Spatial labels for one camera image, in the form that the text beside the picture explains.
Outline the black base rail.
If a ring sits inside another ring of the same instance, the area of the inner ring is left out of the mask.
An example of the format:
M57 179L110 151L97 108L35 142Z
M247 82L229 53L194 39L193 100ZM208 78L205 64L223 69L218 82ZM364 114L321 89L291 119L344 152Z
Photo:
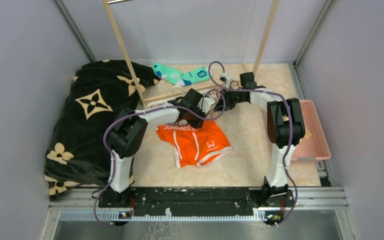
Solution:
M100 208L122 208L121 220L264 221L280 223L295 204L291 189L265 187L129 187L122 193L108 188Z

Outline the wooden drying rack frame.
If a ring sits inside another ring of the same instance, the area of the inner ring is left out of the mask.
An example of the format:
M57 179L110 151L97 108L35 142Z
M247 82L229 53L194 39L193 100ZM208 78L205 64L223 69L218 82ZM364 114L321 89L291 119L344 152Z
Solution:
M135 70L133 68L132 61L130 60L128 51L127 51L126 46L124 44L121 32L120 32L120 30L119 30L119 28L117 26L115 17L113 15L113 12L112 12L112 10L110 8L110 5L114 5L114 4L118 4L118 3L120 3L119 0L110 0L110 1L103 0L102 1L102 4L104 6L104 9L105 9L106 14L107 14L108 19L109 19L109 22L111 24L112 30L113 30L113 32L115 34L116 40L117 40L118 45L119 45L119 47L121 49L121 52L122 52L123 57L124 57L124 60L125 60L125 62L127 64L127 67L129 69L129 72L130 72L130 74L132 76L132 80L135 83L134 87L138 88L139 87L139 81L138 81L136 72L135 72ZM269 8L269 13L268 13L268 16L267 16L267 20L266 20L266 23L265 23L265 26L264 26L264 30L263 30L263 34L262 34L262 37L261 37L261 40L260 40L260 44L259 44L259 48L258 48L258 51L257 51L257 55L256 55L256 58L255 58L255 61L254 61L254 64L253 64L253 68L252 68L252 72L253 72L254 75L257 75L257 73L258 73L258 69L259 69L259 66L261 64L263 53L264 53L264 50L265 50L265 47L266 47L266 43L268 41L270 30L272 28L272 24L273 24L273 21L275 19L275 15L276 15L276 11L278 9L279 3L280 2L278 0L272 0L271 1L271 5L270 5L270 8ZM142 105L144 107L147 107L148 104L150 104L151 102L162 101L162 100L166 100L166 99L169 99L169 98L179 97L180 95L183 94L183 92L184 92L184 89L181 88L180 92L178 92L178 93L172 92L172 93L160 94L158 96L148 97L148 98L145 98L141 91L139 91L138 94L139 94L140 100L142 102Z

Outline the black floral blanket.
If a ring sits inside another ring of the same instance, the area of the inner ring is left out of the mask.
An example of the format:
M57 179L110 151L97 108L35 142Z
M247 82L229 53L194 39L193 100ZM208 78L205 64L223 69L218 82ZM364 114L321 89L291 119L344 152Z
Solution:
M124 60L87 63L76 71L44 155L44 178L51 201L83 185L103 187L111 155L103 135L124 108L135 109L140 94L160 77L149 66L133 63L133 81Z

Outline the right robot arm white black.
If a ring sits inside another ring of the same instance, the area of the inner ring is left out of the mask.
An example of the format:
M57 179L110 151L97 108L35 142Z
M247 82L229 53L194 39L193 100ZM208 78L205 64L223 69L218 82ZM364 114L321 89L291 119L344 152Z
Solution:
M226 83L221 89L221 100L214 107L216 112L232 110L239 103L250 103L266 113L266 134L272 144L271 163L264 177L261 194L257 197L261 204L275 206L294 203L289 183L292 155L306 133L300 101L286 99L280 93L258 85L253 72L240 74L239 88L232 88L225 73L220 79Z

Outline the orange underwear white trim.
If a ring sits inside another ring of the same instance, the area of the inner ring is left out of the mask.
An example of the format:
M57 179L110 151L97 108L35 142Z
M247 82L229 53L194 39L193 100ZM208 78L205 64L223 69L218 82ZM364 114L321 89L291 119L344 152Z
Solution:
M165 124L154 130L162 141L173 145L177 168L208 167L233 151L215 120L205 120L201 128Z

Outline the beige cloth in basket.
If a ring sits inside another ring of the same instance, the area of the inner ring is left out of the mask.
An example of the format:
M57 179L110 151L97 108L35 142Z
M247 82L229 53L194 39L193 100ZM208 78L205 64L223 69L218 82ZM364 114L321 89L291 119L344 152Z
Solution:
M304 137L301 138L301 140L306 140L306 139L309 139L313 134L306 128L305 129L305 133L304 133Z

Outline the white plastic clip hanger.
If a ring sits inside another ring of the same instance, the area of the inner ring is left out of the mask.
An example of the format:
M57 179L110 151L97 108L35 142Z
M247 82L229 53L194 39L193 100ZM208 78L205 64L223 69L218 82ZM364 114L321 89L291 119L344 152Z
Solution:
M148 110L148 109L151 109L154 107L161 106L168 101L175 100L178 97L184 97L186 95L186 93L191 89L196 90L197 92L199 92L200 94L202 94L204 96L210 96L210 97L214 98L215 100L219 100L221 98L220 94L216 92L216 90L220 90L220 88L216 87L216 86L193 87L193 88L189 88L189 89L186 89L186 88L181 87L181 86L174 86L171 89L170 93L161 94L161 95L158 95L155 97L146 98L144 109Z

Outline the pink perforated plastic basket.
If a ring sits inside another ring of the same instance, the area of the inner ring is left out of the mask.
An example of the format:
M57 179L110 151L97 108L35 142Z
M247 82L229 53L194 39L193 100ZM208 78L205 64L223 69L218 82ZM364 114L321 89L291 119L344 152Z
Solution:
M300 106L305 128L312 133L312 136L300 141L291 160L300 162L329 160L332 155L315 104L306 99L300 100Z

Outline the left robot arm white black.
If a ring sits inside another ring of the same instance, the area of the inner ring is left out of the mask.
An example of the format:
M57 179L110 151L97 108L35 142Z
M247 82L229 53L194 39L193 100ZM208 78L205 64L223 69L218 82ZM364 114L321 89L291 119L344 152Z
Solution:
M110 176L107 187L112 189L110 200L118 207L129 203L131 168L134 155L139 151L148 129L160 125L186 121L199 129L216 100L195 89L184 96L169 100L160 106L145 109L123 109L103 135L103 145L111 158Z

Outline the green patterned sock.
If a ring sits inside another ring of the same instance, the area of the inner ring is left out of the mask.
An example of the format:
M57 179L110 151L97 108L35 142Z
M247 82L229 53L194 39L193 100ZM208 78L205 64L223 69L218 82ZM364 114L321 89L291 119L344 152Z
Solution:
M153 72L159 78L166 80L174 86L190 86L210 80L208 68L200 66L188 72L182 72L162 63L154 63L151 66Z

